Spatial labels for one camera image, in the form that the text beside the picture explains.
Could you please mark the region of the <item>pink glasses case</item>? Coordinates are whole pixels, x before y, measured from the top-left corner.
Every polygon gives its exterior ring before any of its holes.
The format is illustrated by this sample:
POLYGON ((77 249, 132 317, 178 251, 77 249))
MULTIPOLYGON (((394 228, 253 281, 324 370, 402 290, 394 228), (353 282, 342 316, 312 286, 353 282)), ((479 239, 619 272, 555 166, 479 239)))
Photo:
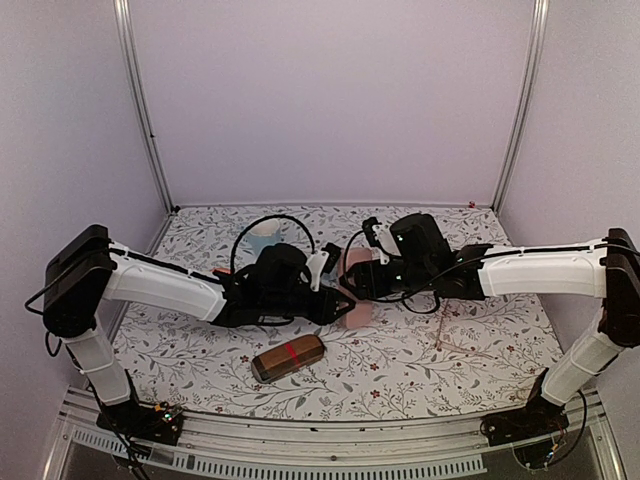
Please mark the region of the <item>pink glasses case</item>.
POLYGON ((372 260, 372 252, 368 247, 351 247, 341 254, 338 262, 339 291, 355 301, 354 308, 344 316, 344 325, 349 330, 367 326, 373 318, 373 304, 369 300, 362 300, 357 292, 358 277, 350 273, 356 264, 372 260))

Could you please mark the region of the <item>brown plaid glasses case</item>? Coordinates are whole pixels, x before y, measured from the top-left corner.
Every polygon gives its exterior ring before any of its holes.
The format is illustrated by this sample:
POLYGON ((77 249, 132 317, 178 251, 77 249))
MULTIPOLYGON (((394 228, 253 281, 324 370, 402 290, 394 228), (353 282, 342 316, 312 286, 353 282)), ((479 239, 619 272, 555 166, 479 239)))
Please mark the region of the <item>brown plaid glasses case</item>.
POLYGON ((254 378, 270 384, 320 361, 326 347, 316 335, 304 335, 257 355, 251 361, 254 378))

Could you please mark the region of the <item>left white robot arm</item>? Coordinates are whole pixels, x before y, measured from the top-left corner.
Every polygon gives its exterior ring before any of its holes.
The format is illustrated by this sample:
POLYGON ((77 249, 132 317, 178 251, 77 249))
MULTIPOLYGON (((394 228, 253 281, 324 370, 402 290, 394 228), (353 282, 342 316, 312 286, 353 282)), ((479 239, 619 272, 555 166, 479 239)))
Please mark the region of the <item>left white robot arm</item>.
POLYGON ((321 277, 339 256, 338 247, 305 254, 295 246, 265 247, 238 270, 209 274, 160 261, 110 239, 91 225, 47 265, 44 287, 25 303, 58 337, 95 388, 111 419, 128 434, 148 426, 148 412, 115 357, 96 318, 104 300, 133 302, 190 315, 215 326, 257 325, 273 317, 278 325, 304 318, 330 325, 355 302, 321 277))

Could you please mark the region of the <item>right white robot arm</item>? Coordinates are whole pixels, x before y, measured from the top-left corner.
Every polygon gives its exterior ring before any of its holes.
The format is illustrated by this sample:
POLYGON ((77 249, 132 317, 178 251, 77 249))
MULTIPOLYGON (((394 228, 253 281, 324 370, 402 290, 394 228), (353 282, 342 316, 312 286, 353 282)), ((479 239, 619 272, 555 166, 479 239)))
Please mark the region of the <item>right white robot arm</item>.
POLYGON ((524 435, 539 435, 585 383, 639 344, 639 253, 623 229, 583 244, 472 244, 459 250, 427 214, 408 215, 389 227, 371 217, 362 232, 379 259, 345 264, 339 276, 360 300, 403 302, 423 291, 439 299, 572 294, 601 300, 588 329, 537 378, 517 415, 524 435))

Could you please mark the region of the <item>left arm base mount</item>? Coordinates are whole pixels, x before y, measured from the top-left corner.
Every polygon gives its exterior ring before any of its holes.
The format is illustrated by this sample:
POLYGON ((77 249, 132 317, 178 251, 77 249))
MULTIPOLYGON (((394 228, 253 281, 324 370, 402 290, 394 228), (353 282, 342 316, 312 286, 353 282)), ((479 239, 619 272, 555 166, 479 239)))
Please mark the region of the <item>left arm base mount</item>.
POLYGON ((125 401, 108 406, 95 395, 100 409, 96 425, 127 439, 176 446, 182 433, 184 408, 166 401, 155 405, 142 404, 129 373, 125 374, 130 390, 125 401))

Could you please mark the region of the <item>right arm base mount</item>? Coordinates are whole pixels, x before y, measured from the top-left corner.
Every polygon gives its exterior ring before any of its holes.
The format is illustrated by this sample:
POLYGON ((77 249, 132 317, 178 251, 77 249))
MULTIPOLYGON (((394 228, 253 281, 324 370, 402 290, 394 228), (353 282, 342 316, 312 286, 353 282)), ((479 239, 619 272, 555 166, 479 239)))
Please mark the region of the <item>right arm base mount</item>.
POLYGON ((542 397, 542 384, 548 369, 535 380, 523 407, 482 417, 480 433, 490 446, 503 445, 551 434, 566 429, 569 420, 563 406, 542 397))

